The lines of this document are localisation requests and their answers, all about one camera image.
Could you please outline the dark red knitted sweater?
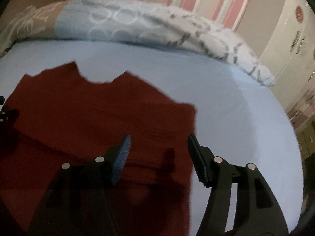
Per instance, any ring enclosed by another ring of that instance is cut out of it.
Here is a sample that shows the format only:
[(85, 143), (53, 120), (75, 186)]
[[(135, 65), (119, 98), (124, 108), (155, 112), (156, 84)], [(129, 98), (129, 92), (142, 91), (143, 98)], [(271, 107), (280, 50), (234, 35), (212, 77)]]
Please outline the dark red knitted sweater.
[(1, 235), (30, 235), (34, 214), (63, 164), (131, 148), (110, 191), (116, 235), (188, 235), (196, 110), (125, 72), (92, 83), (75, 62), (24, 75), (2, 109), (17, 109), (18, 147), (1, 156)]

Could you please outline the light blue bed sheet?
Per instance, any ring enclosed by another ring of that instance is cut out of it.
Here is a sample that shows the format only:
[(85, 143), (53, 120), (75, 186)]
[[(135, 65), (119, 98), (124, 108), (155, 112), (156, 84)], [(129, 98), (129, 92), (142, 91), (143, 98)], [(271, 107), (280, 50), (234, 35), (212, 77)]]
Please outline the light blue bed sheet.
[(303, 199), (302, 160), (292, 125), (272, 92), (240, 69), (195, 53), (89, 41), (26, 41), (1, 58), (1, 95), (23, 75), (75, 61), (91, 82), (129, 71), (197, 109), (198, 141), (230, 164), (255, 164), (292, 231)]

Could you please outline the wooden bedside cabinet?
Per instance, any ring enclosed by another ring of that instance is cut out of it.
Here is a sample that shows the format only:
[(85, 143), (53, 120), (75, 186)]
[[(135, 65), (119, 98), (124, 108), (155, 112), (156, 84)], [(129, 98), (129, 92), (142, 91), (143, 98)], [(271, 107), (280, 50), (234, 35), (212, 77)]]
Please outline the wooden bedside cabinet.
[(307, 125), (307, 127), (305, 127), (305, 129), (297, 133), (297, 139), (302, 160), (307, 159), (310, 155), (314, 153), (314, 138), (314, 122), (311, 122)]

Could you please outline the patterned blue beige duvet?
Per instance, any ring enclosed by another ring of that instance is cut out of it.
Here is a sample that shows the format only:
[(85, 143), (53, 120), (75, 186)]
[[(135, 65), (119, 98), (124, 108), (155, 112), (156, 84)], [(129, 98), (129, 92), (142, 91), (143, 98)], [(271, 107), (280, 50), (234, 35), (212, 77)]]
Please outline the patterned blue beige duvet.
[(270, 70), (232, 29), (182, 8), (140, 0), (69, 0), (27, 7), (1, 31), (1, 55), (29, 38), (169, 46), (231, 64), (264, 86)]

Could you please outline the white wardrobe with stickers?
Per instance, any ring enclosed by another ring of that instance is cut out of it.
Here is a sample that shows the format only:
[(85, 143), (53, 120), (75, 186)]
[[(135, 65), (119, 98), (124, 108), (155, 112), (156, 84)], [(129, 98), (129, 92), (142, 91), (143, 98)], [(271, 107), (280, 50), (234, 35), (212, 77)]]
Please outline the white wardrobe with stickers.
[(314, 72), (314, 12), (307, 0), (285, 0), (260, 60), (275, 76), (270, 90), (290, 111)]

